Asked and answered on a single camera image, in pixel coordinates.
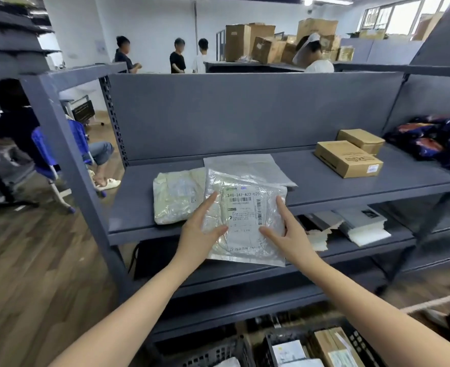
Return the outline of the person's left hand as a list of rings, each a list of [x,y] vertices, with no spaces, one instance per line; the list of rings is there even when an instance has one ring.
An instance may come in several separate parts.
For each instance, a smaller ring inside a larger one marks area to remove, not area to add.
[[[203,231],[202,226],[205,215],[217,196],[218,193],[213,192],[182,227],[178,247],[171,263],[173,266],[179,266],[188,274],[191,274],[205,261],[214,246],[207,243],[207,233],[211,230]]]

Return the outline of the person's right hand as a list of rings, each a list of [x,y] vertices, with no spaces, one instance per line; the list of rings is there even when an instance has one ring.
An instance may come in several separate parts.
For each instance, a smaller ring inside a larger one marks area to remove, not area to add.
[[[313,276],[313,273],[321,270],[326,263],[313,250],[305,230],[286,207],[280,196],[276,197],[276,205],[284,226],[287,228],[287,242],[283,246],[277,246],[278,249],[303,274]]]

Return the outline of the clear labelled plastic packet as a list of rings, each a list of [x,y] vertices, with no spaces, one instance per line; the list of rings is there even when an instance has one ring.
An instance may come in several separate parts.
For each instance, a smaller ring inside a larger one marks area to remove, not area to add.
[[[276,203],[283,202],[288,189],[283,185],[267,183],[252,176],[234,176],[212,168],[206,170],[205,197],[217,196],[205,214],[202,230],[210,232],[227,226],[211,248],[208,259],[268,266],[285,266],[285,258],[278,248],[260,233],[259,227],[268,227],[278,235],[285,225]]]

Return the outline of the person's right forearm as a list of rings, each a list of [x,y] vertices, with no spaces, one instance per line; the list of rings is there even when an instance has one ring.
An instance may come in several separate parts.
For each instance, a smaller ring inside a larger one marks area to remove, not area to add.
[[[450,367],[450,342],[316,258],[301,270],[388,367]]]

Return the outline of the person's left forearm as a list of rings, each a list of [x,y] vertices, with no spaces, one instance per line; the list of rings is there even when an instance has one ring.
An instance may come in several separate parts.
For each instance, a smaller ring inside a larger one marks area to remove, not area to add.
[[[129,367],[175,291],[200,264],[190,257],[175,257],[49,367]]]

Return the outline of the torn white paper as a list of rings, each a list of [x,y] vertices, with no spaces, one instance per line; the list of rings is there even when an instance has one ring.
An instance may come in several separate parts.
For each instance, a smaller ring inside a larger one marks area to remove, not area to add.
[[[311,243],[314,251],[316,252],[325,252],[328,250],[327,240],[328,235],[332,233],[333,230],[338,229],[344,221],[340,220],[340,222],[324,229],[324,230],[307,230],[306,234],[309,242]]]

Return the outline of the cream plastic packet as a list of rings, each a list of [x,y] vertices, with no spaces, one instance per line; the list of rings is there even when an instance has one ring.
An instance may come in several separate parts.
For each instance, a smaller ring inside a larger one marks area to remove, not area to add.
[[[153,181],[154,221],[170,225],[186,221],[204,201],[206,168],[159,173]]]

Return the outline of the grey plastic bag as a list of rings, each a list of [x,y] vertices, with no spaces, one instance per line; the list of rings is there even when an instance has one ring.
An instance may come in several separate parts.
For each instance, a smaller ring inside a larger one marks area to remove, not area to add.
[[[288,188],[294,183],[276,164],[271,154],[235,154],[203,159],[206,168],[240,178],[254,179]]]

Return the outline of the white foam-backed grey box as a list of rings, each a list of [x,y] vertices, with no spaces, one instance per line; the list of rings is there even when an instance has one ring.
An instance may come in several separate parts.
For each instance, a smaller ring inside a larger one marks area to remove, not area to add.
[[[367,205],[333,210],[342,218],[340,231],[359,247],[388,239],[392,235],[385,230],[387,219]]]

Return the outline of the large flat cardboard box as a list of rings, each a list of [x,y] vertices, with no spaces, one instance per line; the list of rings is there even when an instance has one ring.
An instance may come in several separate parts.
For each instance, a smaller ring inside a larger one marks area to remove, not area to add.
[[[318,142],[314,155],[342,178],[377,176],[383,161],[348,141]]]

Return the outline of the grey metal shelf rack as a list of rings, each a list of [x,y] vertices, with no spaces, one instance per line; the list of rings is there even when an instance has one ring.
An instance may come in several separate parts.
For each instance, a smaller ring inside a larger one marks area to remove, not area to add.
[[[403,72],[404,83],[386,130],[414,119],[450,118],[450,7]],[[391,279],[398,273],[450,262],[450,192],[401,199],[380,207],[416,239],[412,247],[374,257],[374,263]]]
[[[450,201],[450,173],[385,146],[374,178],[342,179],[313,154],[338,130],[385,130],[402,86],[401,72],[129,74],[123,64],[99,64],[25,75],[23,89],[50,147],[59,157],[88,227],[118,289],[118,304],[146,282],[126,271],[120,245],[144,242],[147,264],[180,233],[153,219],[152,181],[160,172],[197,168],[207,156],[271,153],[297,187],[287,206],[295,215],[442,193],[420,232],[395,224],[395,238],[357,248],[334,240],[322,254],[369,290],[390,284],[413,244],[440,220]],[[105,213],[65,122],[59,93],[99,79],[125,173]]]

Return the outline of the black plastic basket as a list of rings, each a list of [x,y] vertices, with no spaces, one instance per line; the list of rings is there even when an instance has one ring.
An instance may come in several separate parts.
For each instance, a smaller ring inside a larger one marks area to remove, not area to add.
[[[308,336],[310,333],[322,329],[341,327],[354,346],[365,367],[387,367],[384,361],[379,357],[377,352],[371,347],[361,333],[353,327],[346,318],[336,318],[326,321],[317,321],[306,325],[297,325],[275,329],[270,333],[266,333],[262,346],[257,352],[258,367],[278,367],[276,358],[273,355],[272,345],[286,343],[293,340],[300,340],[305,352],[309,358],[289,364],[283,364],[280,367],[292,367],[293,364],[298,367],[325,367],[319,357],[312,356],[308,350]]]
[[[217,367],[235,358],[239,367],[257,367],[245,335],[236,335],[202,348],[164,358],[152,367]]]

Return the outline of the pile of colourful snack bags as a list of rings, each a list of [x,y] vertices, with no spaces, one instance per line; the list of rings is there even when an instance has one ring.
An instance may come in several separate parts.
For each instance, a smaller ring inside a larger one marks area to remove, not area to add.
[[[436,160],[450,170],[450,117],[416,117],[388,131],[384,139],[417,160]]]

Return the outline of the blue chair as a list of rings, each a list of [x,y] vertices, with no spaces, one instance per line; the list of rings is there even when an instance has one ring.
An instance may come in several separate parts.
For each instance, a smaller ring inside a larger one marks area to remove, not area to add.
[[[68,121],[69,129],[75,139],[78,153],[83,157],[84,164],[95,164],[93,155],[89,151],[88,138],[83,125],[73,119],[69,119]],[[55,160],[53,152],[51,151],[48,142],[45,140],[41,127],[34,129],[31,138],[41,157],[47,164],[46,167],[36,165],[35,171],[46,178],[53,192],[55,201],[64,207],[69,214],[74,214],[75,208],[64,200],[64,197],[71,195],[71,189],[60,192],[56,186],[56,181],[61,178],[62,172],[55,167],[58,165],[58,162]]]

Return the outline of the stack of grey shelf boards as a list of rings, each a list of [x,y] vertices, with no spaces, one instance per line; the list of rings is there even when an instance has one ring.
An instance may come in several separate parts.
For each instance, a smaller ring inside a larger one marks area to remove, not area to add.
[[[0,80],[54,70],[59,48],[42,0],[0,0]]]

